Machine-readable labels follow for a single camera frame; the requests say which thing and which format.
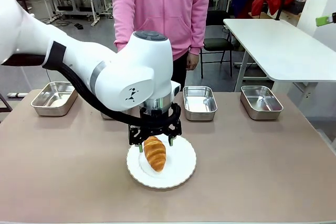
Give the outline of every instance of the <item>pink hoodie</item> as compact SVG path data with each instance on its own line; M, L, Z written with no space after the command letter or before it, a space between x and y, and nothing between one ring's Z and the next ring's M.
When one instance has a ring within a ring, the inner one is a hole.
M113 0L115 45L121 50L133 31L153 30L171 42L173 59L203 47L209 0Z

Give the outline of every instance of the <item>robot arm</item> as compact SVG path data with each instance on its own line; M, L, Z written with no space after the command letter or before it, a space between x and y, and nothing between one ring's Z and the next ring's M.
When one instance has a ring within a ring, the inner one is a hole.
M25 12L15 0L0 0L4 23L0 32L0 62L6 66L42 66L62 73L79 94L104 114L129 124L130 144L146 136L181 134L181 108L172 103L180 85L171 81L172 50L168 39L156 32L133 33L127 46L109 48L75 40L53 25ZM140 105L140 118L123 114ZM169 108L173 114L168 116ZM169 126L178 127L172 130Z

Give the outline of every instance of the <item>person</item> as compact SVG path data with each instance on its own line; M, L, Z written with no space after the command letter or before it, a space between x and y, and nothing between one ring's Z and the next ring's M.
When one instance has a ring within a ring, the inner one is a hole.
M118 51L136 30L164 34L173 51L172 80L184 87L187 70L194 70L203 46L209 0L113 0Z

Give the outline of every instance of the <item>croissant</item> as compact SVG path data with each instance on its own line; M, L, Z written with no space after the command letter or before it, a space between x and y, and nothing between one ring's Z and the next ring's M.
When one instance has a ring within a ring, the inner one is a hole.
M166 147L155 136L150 136L144 141L144 151L148 163L151 167L161 172L166 163Z

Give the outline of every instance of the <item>metal tray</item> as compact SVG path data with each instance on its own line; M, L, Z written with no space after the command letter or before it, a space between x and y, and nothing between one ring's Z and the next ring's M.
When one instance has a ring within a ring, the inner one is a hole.
M243 86L240 100L253 120L275 120L283 106L265 86Z
M132 113L132 109L122 111L122 113L125 113L125 114L127 114L127 115L130 115L130 114ZM100 112L100 114L101 114L101 117L102 117L103 119L105 119L105 120L114 120L113 118L111 118L111 117L105 115L105 114L102 113L102 112Z
M185 117L190 121L212 121L217 111L214 94L209 87L187 86L183 89Z
M64 116L73 105L78 93L67 81L48 83L31 102L41 116Z

